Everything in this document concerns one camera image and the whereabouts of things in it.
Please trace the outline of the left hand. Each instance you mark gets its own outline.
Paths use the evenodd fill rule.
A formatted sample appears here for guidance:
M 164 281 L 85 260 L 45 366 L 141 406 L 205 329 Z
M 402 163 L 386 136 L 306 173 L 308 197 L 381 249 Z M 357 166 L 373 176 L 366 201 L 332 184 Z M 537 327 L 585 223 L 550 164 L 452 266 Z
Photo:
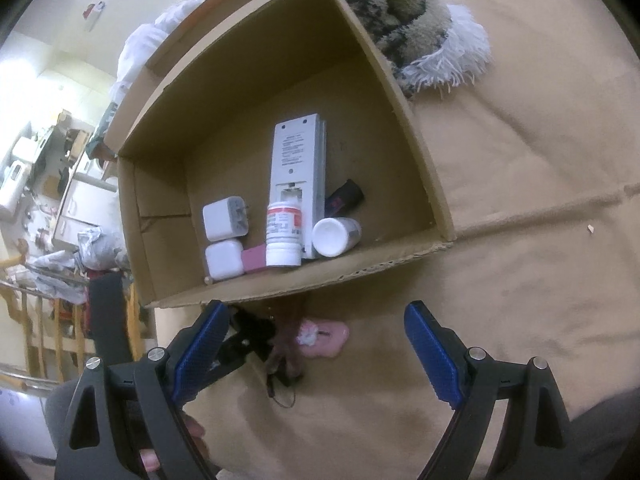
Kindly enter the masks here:
M 168 412 L 151 420 L 149 444 L 142 445 L 139 456 L 146 474 L 162 479 L 213 479 L 208 449 L 204 443 L 205 429 L 183 411 Z

